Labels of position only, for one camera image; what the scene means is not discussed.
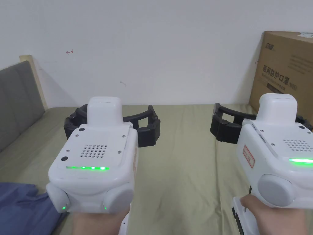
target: blue fabric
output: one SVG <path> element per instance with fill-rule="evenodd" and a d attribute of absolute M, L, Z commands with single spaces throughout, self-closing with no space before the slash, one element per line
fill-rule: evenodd
<path fill-rule="evenodd" d="M 35 185 L 0 183 L 0 234 L 50 235 L 66 217 Z"/>

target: green bedsheet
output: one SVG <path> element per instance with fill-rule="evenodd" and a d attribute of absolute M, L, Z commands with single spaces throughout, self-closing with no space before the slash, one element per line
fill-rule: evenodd
<path fill-rule="evenodd" d="M 249 105 L 227 107 L 252 112 Z M 124 106 L 123 115 L 146 109 Z M 247 194 L 249 185 L 236 145 L 217 142 L 209 131 L 213 105 L 154 109 L 161 136 L 156 146 L 140 148 L 129 235 L 239 234 L 231 201 Z M 64 119 L 74 110 L 49 109 L 1 152 L 0 181 L 36 184 L 44 192 L 48 169 L 66 141 Z M 54 234 L 71 234 L 71 219 L 70 215 Z M 312 221 L 310 211 L 308 220 Z"/>

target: green indicator light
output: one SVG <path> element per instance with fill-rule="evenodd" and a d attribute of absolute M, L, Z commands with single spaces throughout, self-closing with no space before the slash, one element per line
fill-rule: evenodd
<path fill-rule="evenodd" d="M 109 170 L 109 167 L 95 167 L 95 166 L 67 166 L 67 169 L 84 169 L 84 170 Z"/>
<path fill-rule="evenodd" d="M 300 158 L 289 158 L 291 162 L 301 162 L 301 163 L 313 163 L 313 159 L 300 159 Z"/>

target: white plastic casing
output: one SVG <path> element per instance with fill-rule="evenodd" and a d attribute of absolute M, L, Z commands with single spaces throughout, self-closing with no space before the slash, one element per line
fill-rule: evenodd
<path fill-rule="evenodd" d="M 295 123 L 297 101 L 287 94 L 260 98 L 256 120 L 244 120 L 237 156 L 262 202 L 272 207 L 313 209 L 313 134 Z"/>
<path fill-rule="evenodd" d="M 87 116 L 88 124 L 73 131 L 51 165 L 47 192 L 58 212 L 117 213 L 133 199 L 137 131 L 123 122 L 115 97 L 91 98 Z"/>

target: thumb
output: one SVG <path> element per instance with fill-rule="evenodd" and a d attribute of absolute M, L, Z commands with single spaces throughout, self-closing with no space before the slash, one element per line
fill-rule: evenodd
<path fill-rule="evenodd" d="M 268 210 L 270 207 L 261 202 L 256 196 L 248 194 L 240 199 L 241 205 L 248 208 L 256 217 L 261 211 Z"/>

